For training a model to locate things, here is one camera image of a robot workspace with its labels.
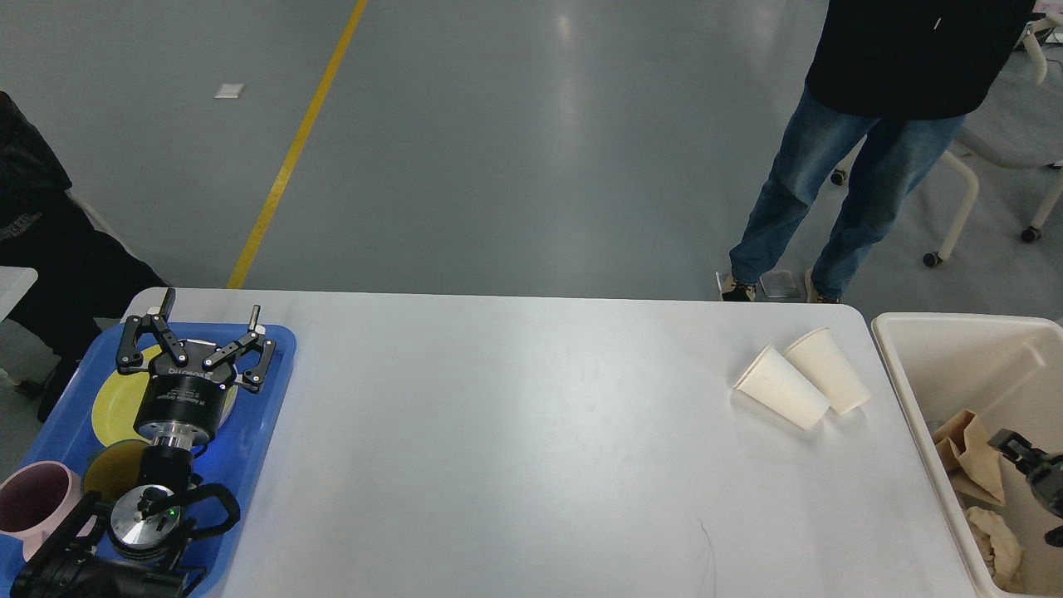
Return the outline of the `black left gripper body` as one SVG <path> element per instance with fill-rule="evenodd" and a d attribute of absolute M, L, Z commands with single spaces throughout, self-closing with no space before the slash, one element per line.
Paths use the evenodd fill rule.
<path fill-rule="evenodd" d="M 218 386 L 223 375 L 216 370 L 204 372 L 203 360 L 219 347 L 186 340 L 184 348 L 189 353 L 188 365 L 178 365 L 163 351 L 149 360 L 134 431 L 148 440 L 184 433 L 190 435 L 191 445 L 208 445 L 218 435 L 225 390 Z"/>

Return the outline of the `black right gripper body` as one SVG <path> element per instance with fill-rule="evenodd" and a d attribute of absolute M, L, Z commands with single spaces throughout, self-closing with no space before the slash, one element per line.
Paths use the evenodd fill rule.
<path fill-rule="evenodd" d="M 1044 510 L 1062 518 L 1062 452 L 1041 455 L 1028 473 L 1028 485 Z"/>

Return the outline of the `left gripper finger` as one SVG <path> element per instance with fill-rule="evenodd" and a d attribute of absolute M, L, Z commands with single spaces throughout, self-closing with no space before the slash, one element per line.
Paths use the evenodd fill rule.
<path fill-rule="evenodd" d="M 145 334 L 151 334 L 157 345 L 167 353 L 178 365 L 189 364 L 189 353 L 185 351 L 182 341 L 172 332 L 169 317 L 176 300 L 176 289 L 167 288 L 157 311 L 144 317 L 128 317 L 116 353 L 116 369 L 121 375 L 147 371 L 144 368 L 144 353 L 138 349 L 138 340 Z"/>
<path fill-rule="evenodd" d="M 227 375 L 223 382 L 224 385 L 238 386 L 252 394 L 258 394 L 261 391 L 274 352 L 277 348 L 276 341 L 267 336 L 265 326 L 259 325 L 259 315 L 261 315 L 261 306 L 254 304 L 247 324 L 247 332 L 234 341 L 229 341 L 226 345 L 214 351 L 203 360 L 203 371 L 214 372 L 223 365 L 237 368 L 237 363 L 249 353 L 258 355 L 258 361 L 255 365 L 247 368 L 240 375 L 234 374 L 231 377 Z"/>

